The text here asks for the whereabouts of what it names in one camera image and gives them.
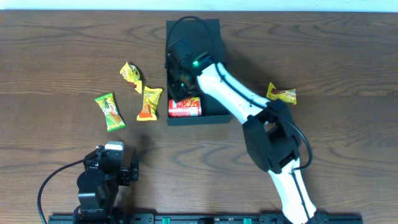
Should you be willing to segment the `red Pringles can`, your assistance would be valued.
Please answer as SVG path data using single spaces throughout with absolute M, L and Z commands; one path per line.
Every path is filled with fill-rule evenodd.
M 179 102 L 170 99 L 168 112 L 173 118 L 201 116 L 200 97 L 189 97 Z

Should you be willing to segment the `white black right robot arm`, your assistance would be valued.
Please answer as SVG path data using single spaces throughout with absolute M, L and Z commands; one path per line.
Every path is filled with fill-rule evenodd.
M 304 144 L 312 160 L 312 148 L 286 103 L 255 94 L 212 54 L 196 53 L 182 39 L 166 45 L 165 66 L 172 77 L 169 90 L 174 100 L 182 101 L 202 92 L 241 123 L 247 152 L 255 165 L 271 176 L 285 218 L 291 223 L 315 223 L 317 209 L 301 175 L 311 162 L 302 165 L 299 152 Z

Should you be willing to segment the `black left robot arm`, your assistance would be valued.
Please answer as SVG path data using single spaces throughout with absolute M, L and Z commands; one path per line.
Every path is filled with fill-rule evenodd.
M 132 155 L 128 166 L 122 165 L 123 150 L 98 146 L 85 156 L 85 171 L 76 181 L 80 206 L 72 215 L 73 223 L 119 223 L 123 220 L 114 207 L 120 186 L 139 178 L 139 161 Z

